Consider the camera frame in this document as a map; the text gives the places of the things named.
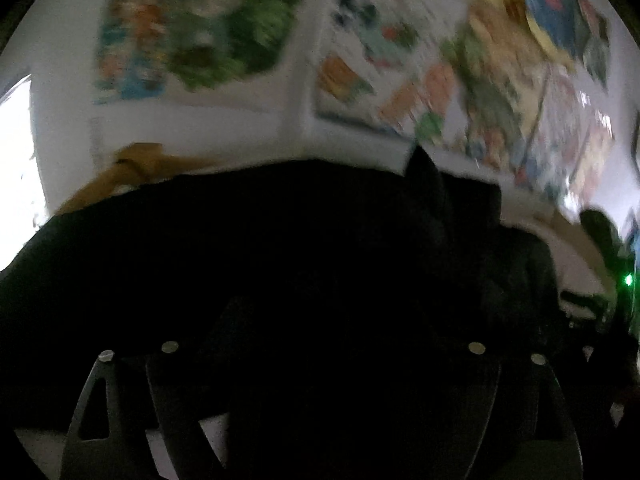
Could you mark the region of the black jacket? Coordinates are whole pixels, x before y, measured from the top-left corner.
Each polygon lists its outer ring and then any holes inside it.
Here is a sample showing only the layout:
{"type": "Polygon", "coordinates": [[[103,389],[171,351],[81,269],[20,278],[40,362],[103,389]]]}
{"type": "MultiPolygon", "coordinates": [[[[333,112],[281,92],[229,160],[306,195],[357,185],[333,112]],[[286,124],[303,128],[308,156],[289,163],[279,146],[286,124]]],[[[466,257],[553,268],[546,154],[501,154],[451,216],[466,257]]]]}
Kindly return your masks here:
{"type": "Polygon", "coordinates": [[[495,185],[324,160],[175,177],[62,212],[1,275],[1,423],[68,475],[529,479],[558,315],[495,185]]]}

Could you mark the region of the cup and oranges drawing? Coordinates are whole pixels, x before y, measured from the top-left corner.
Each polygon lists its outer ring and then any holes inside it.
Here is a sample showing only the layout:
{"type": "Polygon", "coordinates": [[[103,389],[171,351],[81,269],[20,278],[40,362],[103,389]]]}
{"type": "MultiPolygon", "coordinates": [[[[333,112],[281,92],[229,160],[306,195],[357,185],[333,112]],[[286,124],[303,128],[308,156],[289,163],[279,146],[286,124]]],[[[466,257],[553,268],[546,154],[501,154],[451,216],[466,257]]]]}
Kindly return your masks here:
{"type": "Polygon", "coordinates": [[[333,0],[317,64],[317,114],[442,140],[458,85],[442,49],[465,12],[465,0],[333,0]]]}

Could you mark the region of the blond boy green drawing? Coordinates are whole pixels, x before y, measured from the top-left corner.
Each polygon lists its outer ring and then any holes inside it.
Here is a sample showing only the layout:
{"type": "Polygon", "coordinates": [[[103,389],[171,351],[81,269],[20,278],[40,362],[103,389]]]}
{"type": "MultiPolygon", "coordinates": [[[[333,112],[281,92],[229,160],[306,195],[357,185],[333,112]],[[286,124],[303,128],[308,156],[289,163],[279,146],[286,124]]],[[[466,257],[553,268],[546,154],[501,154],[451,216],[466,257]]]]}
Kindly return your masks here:
{"type": "Polygon", "coordinates": [[[186,90],[271,72],[303,0],[169,0],[166,70],[186,90]]]}

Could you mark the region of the landscape flowers drawing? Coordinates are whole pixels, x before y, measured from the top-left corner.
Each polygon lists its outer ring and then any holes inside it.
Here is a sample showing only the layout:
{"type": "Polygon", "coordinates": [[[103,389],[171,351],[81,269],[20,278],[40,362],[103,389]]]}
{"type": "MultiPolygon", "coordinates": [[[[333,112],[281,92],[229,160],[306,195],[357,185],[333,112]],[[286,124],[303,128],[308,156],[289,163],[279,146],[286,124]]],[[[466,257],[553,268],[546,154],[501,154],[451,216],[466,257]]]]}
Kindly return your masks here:
{"type": "Polygon", "coordinates": [[[513,174],[539,116],[549,62],[506,12],[480,0],[440,45],[459,81],[464,128],[452,145],[478,164],[513,174]]]}

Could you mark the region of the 2024 city drawing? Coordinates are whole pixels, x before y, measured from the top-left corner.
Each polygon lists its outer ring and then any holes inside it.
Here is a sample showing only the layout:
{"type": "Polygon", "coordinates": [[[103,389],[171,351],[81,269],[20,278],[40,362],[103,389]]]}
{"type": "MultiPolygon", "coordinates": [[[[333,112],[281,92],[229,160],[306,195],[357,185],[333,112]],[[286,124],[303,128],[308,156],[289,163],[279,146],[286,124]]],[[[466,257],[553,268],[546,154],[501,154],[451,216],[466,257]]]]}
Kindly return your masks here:
{"type": "Polygon", "coordinates": [[[544,86],[536,125],[515,174],[515,182],[547,202],[566,194],[585,140],[582,99],[562,68],[553,67],[544,86]]]}

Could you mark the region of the swimming girl drawing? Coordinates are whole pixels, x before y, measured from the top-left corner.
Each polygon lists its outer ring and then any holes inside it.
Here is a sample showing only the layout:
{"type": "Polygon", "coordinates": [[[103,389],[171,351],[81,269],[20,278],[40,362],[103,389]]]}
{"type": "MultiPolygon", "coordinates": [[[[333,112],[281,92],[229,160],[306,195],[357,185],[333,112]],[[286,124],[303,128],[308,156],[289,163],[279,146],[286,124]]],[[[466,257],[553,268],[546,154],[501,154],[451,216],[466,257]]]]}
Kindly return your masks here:
{"type": "Polygon", "coordinates": [[[94,57],[94,102],[154,98],[166,84],[165,0],[106,0],[94,57]]]}

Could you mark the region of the pink bed duvet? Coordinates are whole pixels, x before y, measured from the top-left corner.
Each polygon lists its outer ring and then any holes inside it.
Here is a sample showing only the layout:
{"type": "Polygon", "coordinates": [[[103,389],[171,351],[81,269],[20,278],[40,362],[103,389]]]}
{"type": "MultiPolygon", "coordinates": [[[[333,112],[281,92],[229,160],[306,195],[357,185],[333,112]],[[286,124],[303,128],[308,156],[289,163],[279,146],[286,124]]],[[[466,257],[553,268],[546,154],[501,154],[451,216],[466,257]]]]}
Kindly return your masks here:
{"type": "Polygon", "coordinates": [[[608,272],[599,249],[582,228],[566,221],[555,226],[534,217],[504,217],[502,223],[533,233],[547,244],[561,290],[580,296],[598,296],[605,300],[608,308],[614,307],[616,281],[608,272]]]}

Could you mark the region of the pink pigs yellow drawing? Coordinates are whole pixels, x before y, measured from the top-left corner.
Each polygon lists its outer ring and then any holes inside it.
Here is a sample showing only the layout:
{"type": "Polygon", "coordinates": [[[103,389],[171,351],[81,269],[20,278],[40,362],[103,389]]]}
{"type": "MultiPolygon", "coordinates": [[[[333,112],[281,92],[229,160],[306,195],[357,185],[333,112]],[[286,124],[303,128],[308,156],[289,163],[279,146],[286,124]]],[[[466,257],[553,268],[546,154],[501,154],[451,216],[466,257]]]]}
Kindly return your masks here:
{"type": "Polygon", "coordinates": [[[614,142],[611,117],[597,110],[589,124],[586,140],[562,201],[562,206],[570,214],[578,214],[582,207],[591,202],[614,142]]]}

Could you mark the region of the bright window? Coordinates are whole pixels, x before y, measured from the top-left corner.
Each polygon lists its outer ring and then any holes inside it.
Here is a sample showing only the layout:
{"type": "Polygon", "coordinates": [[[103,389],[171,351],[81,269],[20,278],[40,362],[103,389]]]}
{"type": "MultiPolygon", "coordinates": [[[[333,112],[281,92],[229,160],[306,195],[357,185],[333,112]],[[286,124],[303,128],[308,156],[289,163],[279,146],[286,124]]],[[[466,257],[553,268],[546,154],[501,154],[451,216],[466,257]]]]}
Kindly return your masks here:
{"type": "Polygon", "coordinates": [[[48,221],[32,132],[32,76],[1,97],[0,264],[4,270],[48,221]]]}

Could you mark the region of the dark green garment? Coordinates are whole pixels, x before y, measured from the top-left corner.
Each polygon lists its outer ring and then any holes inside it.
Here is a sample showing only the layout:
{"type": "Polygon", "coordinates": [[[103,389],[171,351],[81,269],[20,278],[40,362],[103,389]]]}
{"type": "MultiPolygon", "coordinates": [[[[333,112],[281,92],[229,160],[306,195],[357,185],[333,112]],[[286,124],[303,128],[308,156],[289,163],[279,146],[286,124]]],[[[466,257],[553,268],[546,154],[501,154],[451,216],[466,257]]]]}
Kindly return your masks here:
{"type": "Polygon", "coordinates": [[[611,219],[599,209],[586,208],[579,213],[579,222],[599,249],[606,270],[616,280],[626,278],[632,269],[631,256],[611,219]]]}

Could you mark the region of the pink jellyfish drawing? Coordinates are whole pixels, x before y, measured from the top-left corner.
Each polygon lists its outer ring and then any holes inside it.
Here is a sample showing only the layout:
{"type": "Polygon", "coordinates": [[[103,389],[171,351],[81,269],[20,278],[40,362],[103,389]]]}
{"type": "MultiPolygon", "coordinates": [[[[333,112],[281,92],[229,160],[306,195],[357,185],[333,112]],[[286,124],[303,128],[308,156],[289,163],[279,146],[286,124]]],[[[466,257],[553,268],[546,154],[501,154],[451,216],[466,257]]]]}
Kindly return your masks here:
{"type": "Polygon", "coordinates": [[[576,58],[574,0],[524,0],[528,27],[550,58],[576,58]]]}

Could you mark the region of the red hair kid drawing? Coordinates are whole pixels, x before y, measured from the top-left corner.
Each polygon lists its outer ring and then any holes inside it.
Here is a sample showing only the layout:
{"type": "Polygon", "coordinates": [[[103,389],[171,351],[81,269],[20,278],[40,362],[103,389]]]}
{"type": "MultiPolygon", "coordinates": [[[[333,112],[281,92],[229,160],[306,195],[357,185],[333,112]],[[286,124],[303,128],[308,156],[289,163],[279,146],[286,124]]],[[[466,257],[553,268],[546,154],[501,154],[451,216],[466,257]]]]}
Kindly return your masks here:
{"type": "Polygon", "coordinates": [[[604,90],[608,90],[611,44],[608,20],[589,0],[575,0],[575,47],[579,61],[604,90]]]}

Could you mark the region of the wooden bed frame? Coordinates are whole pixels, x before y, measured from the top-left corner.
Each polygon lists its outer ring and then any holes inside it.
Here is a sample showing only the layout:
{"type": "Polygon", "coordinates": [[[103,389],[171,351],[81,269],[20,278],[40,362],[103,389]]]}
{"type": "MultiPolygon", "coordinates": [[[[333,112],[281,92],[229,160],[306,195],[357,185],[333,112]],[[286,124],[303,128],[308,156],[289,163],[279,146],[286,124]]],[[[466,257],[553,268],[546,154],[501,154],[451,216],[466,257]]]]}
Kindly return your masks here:
{"type": "Polygon", "coordinates": [[[122,188],[138,188],[216,166],[217,163],[208,157],[166,154],[159,143],[129,144],[115,154],[111,166],[66,200],[55,215],[69,214],[102,202],[122,188]]]}

